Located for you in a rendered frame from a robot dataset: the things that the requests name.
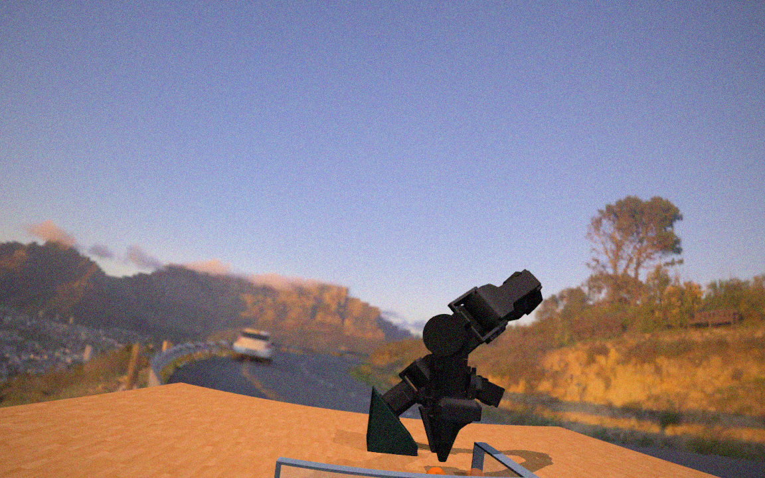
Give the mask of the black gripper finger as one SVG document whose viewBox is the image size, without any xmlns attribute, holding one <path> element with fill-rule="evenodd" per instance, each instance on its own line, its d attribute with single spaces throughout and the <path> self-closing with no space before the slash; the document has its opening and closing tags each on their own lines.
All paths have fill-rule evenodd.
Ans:
<svg viewBox="0 0 765 478">
<path fill-rule="evenodd" d="M 430 451 L 431 451 L 431 453 L 436 453 L 436 447 L 434 445 L 434 438 L 433 438 L 432 428 L 431 428 L 431 425 L 429 423 L 429 415 L 433 415 L 432 414 L 432 409 L 427 409 L 424 406 L 419 406 L 418 408 L 419 408 L 419 411 L 421 412 L 421 418 L 422 418 L 422 421 L 423 421 L 423 426 L 424 426 L 425 432 L 427 434 L 429 447 L 431 449 Z"/>
<path fill-rule="evenodd" d="M 435 416 L 429 415 L 429 423 L 432 428 L 438 461 L 446 462 L 460 429 L 471 424 L 471 421 L 439 420 Z"/>
</svg>

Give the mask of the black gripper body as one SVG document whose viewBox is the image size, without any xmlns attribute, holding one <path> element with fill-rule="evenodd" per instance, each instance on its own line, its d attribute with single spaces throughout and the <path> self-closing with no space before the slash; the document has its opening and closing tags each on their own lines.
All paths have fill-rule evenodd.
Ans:
<svg viewBox="0 0 765 478">
<path fill-rule="evenodd" d="M 428 388 L 417 390 L 415 402 L 432 409 L 439 420 L 481 421 L 481 406 L 466 398 L 466 375 L 471 373 L 468 359 L 432 357 L 428 363 Z"/>
</svg>

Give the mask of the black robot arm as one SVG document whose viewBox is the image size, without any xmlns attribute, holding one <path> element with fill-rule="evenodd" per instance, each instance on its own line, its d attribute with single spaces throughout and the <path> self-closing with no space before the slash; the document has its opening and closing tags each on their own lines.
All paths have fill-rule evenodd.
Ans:
<svg viewBox="0 0 765 478">
<path fill-rule="evenodd" d="M 514 272 L 497 287 L 487 283 L 474 287 L 448 304 L 454 314 L 440 314 L 429 319 L 423 329 L 423 342 L 427 350 L 433 352 L 413 361 L 399 375 L 402 381 L 385 394 L 379 394 L 388 409 L 400 420 L 413 404 L 416 404 L 417 390 L 428 388 L 428 363 L 432 357 L 468 359 L 470 352 L 484 342 L 489 344 L 503 331 L 508 321 L 529 315 L 543 302 L 543 286 L 529 270 Z M 464 305 L 461 305 L 461 304 Z M 412 382 L 413 386 L 408 382 Z M 480 375 L 476 376 L 476 367 L 467 372 L 466 398 L 478 399 L 482 404 L 497 406 L 506 388 L 493 384 Z"/>
</svg>

